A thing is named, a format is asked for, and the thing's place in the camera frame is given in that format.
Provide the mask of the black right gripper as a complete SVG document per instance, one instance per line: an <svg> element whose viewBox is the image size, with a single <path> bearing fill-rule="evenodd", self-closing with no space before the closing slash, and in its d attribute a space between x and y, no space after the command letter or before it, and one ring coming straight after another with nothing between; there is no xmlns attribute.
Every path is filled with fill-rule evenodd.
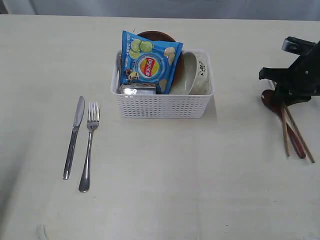
<svg viewBox="0 0 320 240"><path fill-rule="evenodd" d="M307 55L298 58L287 68L263 67L258 74L260 80L271 80L276 87L271 97L275 105L287 106L304 103L312 96L320 95L320 43Z"/></svg>

